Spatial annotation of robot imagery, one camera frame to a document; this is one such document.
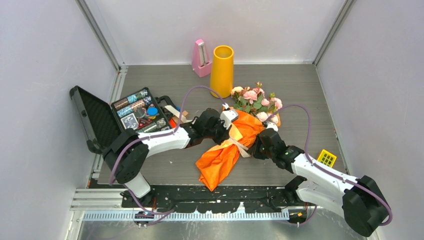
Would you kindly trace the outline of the cream ribbon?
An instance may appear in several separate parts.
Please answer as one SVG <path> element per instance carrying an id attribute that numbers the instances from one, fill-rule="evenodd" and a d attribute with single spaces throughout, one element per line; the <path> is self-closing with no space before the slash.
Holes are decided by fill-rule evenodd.
<path id="1" fill-rule="evenodd" d="M 175 107 L 171 106 L 171 105 L 165 105 L 164 108 L 166 110 L 168 110 L 170 113 L 172 113 L 174 115 L 175 118 L 180 118 L 181 117 L 181 112 L 178 111 Z M 186 120 L 182 120 L 182 123 L 188 123 L 188 122 L 192 122 L 192 119 L 186 119 Z M 248 148 L 246 146 L 244 146 L 243 144 L 241 144 L 240 142 L 238 142 L 238 140 L 240 140 L 243 136 L 240 133 L 240 131 L 238 130 L 237 127 L 235 127 L 235 124 L 233 123 L 232 128 L 230 130 L 229 136 L 230 138 L 225 140 L 222 144 L 220 145 L 216 145 L 213 146 L 212 148 L 210 148 L 208 150 L 208 152 L 211 151 L 216 151 L 216 150 L 221 150 L 224 149 L 226 147 L 230 147 L 230 146 L 236 146 L 240 155 L 243 158 L 248 158 L 250 155 L 247 153 Z"/>

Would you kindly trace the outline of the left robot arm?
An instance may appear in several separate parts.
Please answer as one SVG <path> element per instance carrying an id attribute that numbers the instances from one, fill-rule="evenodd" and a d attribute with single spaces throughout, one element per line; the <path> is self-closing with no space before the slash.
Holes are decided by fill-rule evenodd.
<path id="1" fill-rule="evenodd" d="M 103 150 L 102 157 L 111 170 L 112 181 L 131 191 L 135 202 L 141 207 L 148 207 L 154 197 L 150 184 L 141 174 L 145 160 L 162 152 L 199 145 L 204 139 L 211 139 L 220 145 L 230 138 L 232 122 L 238 116 L 231 108 L 222 112 L 207 108 L 192 121 L 173 129 L 152 133 L 126 129 Z"/>

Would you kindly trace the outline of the pink flower bouquet orange wrap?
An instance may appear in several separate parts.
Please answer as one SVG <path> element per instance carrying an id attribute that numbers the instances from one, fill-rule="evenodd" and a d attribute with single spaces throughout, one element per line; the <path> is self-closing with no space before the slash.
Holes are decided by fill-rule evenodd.
<path id="1" fill-rule="evenodd" d="M 265 129 L 263 123 L 268 118 L 278 127 L 281 126 L 281 120 L 276 111 L 283 107 L 283 103 L 273 92 L 266 95 L 260 81 L 255 87 L 234 87 L 230 96 L 234 99 L 233 108 L 238 113 L 238 119 L 232 124 L 242 135 L 238 142 L 247 148 L 254 144 L 257 134 Z M 224 149 L 207 150 L 196 162 L 200 171 L 199 181 L 211 192 L 214 191 L 230 174 L 240 157 L 242 156 L 234 145 Z"/>

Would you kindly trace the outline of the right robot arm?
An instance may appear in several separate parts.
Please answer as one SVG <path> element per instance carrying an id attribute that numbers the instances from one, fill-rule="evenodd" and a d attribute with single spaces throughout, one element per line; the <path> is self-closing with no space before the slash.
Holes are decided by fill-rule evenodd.
<path id="1" fill-rule="evenodd" d="M 255 159 L 271 159 L 278 168 L 296 175 L 283 191 L 291 205 L 305 202 L 323 207 L 342 217 L 363 237 L 369 237 L 393 218 L 391 208 L 371 177 L 357 178 L 326 166 L 303 149 L 286 145 L 274 129 L 261 131 L 247 153 Z"/>

